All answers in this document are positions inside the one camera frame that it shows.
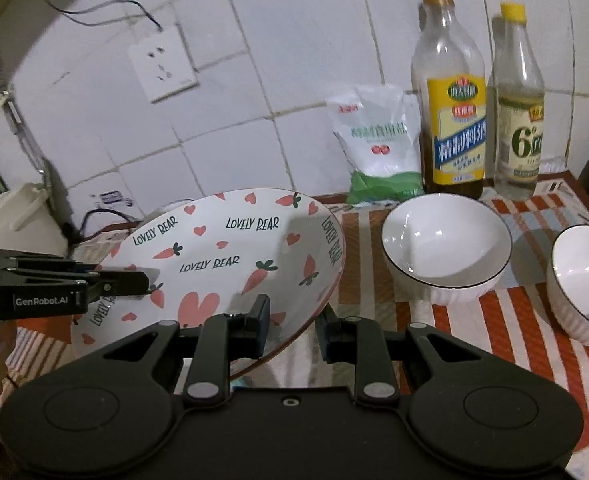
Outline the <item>pink carrot bear plate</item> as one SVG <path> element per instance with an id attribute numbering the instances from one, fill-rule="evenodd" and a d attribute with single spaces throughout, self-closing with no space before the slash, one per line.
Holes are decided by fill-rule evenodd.
<path id="1" fill-rule="evenodd" d="M 145 223 L 101 258 L 101 270 L 148 275 L 147 294 L 109 292 L 71 325 L 76 358 L 150 324 L 197 327 L 214 314 L 250 311 L 270 299 L 259 359 L 232 363 L 239 377 L 272 359 L 321 312 L 345 267 L 345 236 L 314 198 L 280 188 L 218 193 L 182 204 Z"/>

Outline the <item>large white ribbed bowl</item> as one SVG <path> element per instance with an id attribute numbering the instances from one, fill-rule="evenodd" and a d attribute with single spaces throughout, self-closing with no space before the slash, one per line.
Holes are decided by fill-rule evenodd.
<path id="1" fill-rule="evenodd" d="M 450 307 L 489 292 L 511 261 L 513 240 L 487 205 L 426 194 L 396 206 L 381 228 L 385 263 L 409 301 Z"/>

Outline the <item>white rice cooker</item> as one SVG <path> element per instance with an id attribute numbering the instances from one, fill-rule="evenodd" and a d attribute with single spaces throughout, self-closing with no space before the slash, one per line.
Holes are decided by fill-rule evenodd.
<path id="1" fill-rule="evenodd" d="M 47 201 L 47 191 L 31 183 L 0 196 L 0 249 L 67 255 L 68 241 Z"/>

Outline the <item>striped checkered table cloth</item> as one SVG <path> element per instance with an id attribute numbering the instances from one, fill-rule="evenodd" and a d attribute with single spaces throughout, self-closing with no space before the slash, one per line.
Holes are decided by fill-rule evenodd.
<path id="1" fill-rule="evenodd" d="M 385 206 L 354 208 L 341 195 L 319 201 L 341 221 L 347 237 L 347 266 L 331 304 L 340 315 L 375 318 L 382 328 L 403 330 L 423 322 L 470 344 L 554 379 L 581 405 L 584 430 L 568 469 L 589 479 L 589 347 L 570 337 L 556 322 L 545 286 L 545 266 L 556 235 L 575 224 L 589 224 L 589 202 L 583 189 L 566 172 L 537 184 L 525 202 L 500 198 L 483 190 L 482 202 L 506 221 L 514 238 L 513 260 L 494 292 L 470 304 L 443 307 L 424 301 L 402 301 L 403 292 L 385 270 L 380 232 Z M 17 348 L 8 360 L 15 385 L 68 364 L 74 359 L 67 318 L 20 323 Z M 352 382 L 348 364 L 322 364 L 313 328 L 275 356 L 241 378 L 234 386 L 326 387 Z"/>

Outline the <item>hanging metal tongs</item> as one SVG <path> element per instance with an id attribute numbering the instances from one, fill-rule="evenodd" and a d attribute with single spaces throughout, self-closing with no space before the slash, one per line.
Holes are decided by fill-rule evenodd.
<path id="1" fill-rule="evenodd" d="M 0 109 L 7 119 L 10 131 L 18 139 L 23 153 L 29 159 L 34 170 L 40 175 L 43 188 L 48 193 L 51 193 L 52 172 L 50 171 L 49 162 L 21 114 L 14 99 L 14 90 L 12 90 L 10 84 L 0 86 Z"/>

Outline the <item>small white ribbed bowl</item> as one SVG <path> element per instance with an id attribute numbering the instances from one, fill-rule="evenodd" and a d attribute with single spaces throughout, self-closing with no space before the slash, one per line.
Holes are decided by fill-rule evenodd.
<path id="1" fill-rule="evenodd" d="M 546 289 L 561 328 L 589 347 L 589 226 L 571 226 L 555 238 Z"/>

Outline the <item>white green salt bag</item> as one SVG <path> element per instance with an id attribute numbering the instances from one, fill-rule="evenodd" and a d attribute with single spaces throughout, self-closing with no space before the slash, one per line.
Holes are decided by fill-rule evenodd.
<path id="1" fill-rule="evenodd" d="M 391 84 L 364 84 L 326 107 L 350 166 L 348 204 L 402 203 L 424 193 L 417 96 Z"/>

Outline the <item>clear white vinegar bottle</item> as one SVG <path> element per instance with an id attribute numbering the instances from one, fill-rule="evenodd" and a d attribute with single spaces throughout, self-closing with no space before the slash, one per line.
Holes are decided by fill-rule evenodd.
<path id="1" fill-rule="evenodd" d="M 523 4 L 501 3 L 494 39 L 494 184 L 508 200 L 524 202 L 534 194 L 540 172 L 545 88 Z"/>

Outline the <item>yellow label cooking wine bottle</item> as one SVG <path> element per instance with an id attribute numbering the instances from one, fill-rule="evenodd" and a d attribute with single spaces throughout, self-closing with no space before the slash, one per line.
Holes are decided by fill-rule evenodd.
<path id="1" fill-rule="evenodd" d="M 424 187 L 477 200 L 487 152 L 485 63 L 454 0 L 423 0 L 421 15 L 411 77 L 421 102 Z"/>

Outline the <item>white wall socket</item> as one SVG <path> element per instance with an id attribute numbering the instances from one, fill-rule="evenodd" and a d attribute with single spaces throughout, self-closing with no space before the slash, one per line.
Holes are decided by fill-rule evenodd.
<path id="1" fill-rule="evenodd" d="M 197 86 L 180 27 L 172 25 L 128 48 L 135 74 L 151 103 Z"/>

